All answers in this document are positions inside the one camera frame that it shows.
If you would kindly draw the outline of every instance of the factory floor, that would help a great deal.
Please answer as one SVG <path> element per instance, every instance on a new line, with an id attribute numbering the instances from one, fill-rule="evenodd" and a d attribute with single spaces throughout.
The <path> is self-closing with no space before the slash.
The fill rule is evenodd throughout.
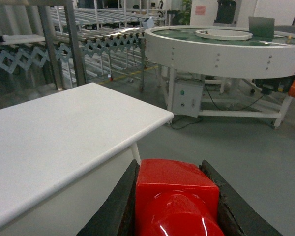
<path id="1" fill-rule="evenodd" d="M 166 108 L 155 69 L 140 81 L 115 74 L 103 86 Z M 53 86 L 0 99 L 0 108 L 56 92 Z M 295 236 L 295 99 L 278 130 L 270 119 L 177 117 L 175 130 L 165 124 L 138 141 L 142 159 L 164 158 L 200 165 L 206 159 L 266 221 L 285 236 Z"/>

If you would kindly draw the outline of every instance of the white control box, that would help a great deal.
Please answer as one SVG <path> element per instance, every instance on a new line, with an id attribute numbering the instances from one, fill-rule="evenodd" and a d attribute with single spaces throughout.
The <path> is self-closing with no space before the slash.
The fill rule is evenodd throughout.
<path id="1" fill-rule="evenodd" d="M 155 25 L 154 25 L 153 17 L 145 18 L 145 20 L 142 21 L 142 26 L 145 29 L 149 29 L 149 28 L 154 27 Z"/>
<path id="2" fill-rule="evenodd" d="M 172 112 L 197 117 L 200 111 L 203 82 L 195 80 L 175 81 Z"/>

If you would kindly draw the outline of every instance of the green conveyor belt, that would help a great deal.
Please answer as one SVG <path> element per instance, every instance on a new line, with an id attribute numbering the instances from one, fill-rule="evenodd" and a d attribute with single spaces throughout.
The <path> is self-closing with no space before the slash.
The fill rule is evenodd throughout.
<path id="1" fill-rule="evenodd" d="M 179 39 L 184 41 L 190 42 L 201 42 L 201 43 L 210 43 L 210 44 L 221 44 L 221 45 L 237 45 L 237 46 L 280 46 L 271 43 L 280 43 L 286 44 L 287 42 L 291 45 L 295 45 L 295 38 L 291 40 L 288 37 L 284 36 L 275 36 L 273 39 L 271 38 L 264 38 L 264 37 L 255 37 L 253 36 L 251 39 L 246 41 L 224 41 L 224 40 L 216 40 L 216 39 L 207 39 L 201 38 L 195 35 L 195 31 L 201 30 L 199 29 L 167 29 L 167 30 L 160 30 L 154 31 L 153 33 L 159 36 L 172 38 L 172 39 Z"/>

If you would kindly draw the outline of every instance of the red sign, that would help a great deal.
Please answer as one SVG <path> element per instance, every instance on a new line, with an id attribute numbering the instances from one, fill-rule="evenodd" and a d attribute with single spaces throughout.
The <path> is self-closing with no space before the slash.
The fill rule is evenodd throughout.
<path id="1" fill-rule="evenodd" d="M 196 15 L 204 16 L 206 14 L 206 6 L 196 6 Z"/>

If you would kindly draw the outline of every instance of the white circular frame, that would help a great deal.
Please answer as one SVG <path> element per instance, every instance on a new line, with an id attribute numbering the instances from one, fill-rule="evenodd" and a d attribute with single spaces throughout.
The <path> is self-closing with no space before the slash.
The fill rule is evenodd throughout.
<path id="1" fill-rule="evenodd" d="M 251 39 L 253 36 L 249 32 L 226 29 L 201 29 L 197 30 L 195 35 L 201 38 L 231 41 L 245 41 Z"/>
<path id="2" fill-rule="evenodd" d="M 295 74 L 295 45 L 242 46 L 194 42 L 155 34 L 161 30 L 234 30 L 217 26 L 169 26 L 145 31 L 146 56 L 158 64 L 190 73 L 241 79 L 270 79 Z M 249 32 L 246 28 L 236 28 Z M 275 32 L 290 36 L 290 33 Z"/>

